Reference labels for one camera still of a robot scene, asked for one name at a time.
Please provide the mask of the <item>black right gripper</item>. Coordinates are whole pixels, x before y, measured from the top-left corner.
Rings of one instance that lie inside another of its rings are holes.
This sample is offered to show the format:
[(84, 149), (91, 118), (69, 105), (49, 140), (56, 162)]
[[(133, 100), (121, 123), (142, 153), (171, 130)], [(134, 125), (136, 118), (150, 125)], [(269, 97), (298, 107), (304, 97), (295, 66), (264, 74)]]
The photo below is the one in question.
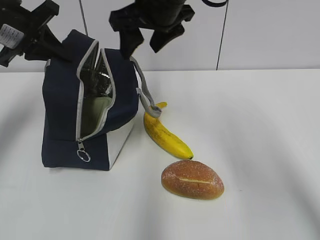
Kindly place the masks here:
[(120, 53), (128, 60), (145, 40), (140, 28), (155, 30), (149, 44), (158, 53), (170, 41), (184, 34), (181, 23), (191, 21), (194, 15), (195, 11), (184, 0), (136, 0), (113, 10), (109, 23), (115, 32), (119, 31)]

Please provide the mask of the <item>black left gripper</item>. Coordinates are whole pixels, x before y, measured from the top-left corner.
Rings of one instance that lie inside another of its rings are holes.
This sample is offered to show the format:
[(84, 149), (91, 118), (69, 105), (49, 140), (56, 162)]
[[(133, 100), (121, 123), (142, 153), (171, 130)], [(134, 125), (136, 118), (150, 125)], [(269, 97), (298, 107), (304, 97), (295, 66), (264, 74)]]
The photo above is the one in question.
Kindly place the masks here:
[(8, 67), (16, 56), (27, 61), (47, 61), (52, 57), (70, 62), (71, 53), (56, 38), (48, 22), (59, 14), (60, 6), (46, 0), (30, 11), (20, 0), (0, 2), (0, 64)]

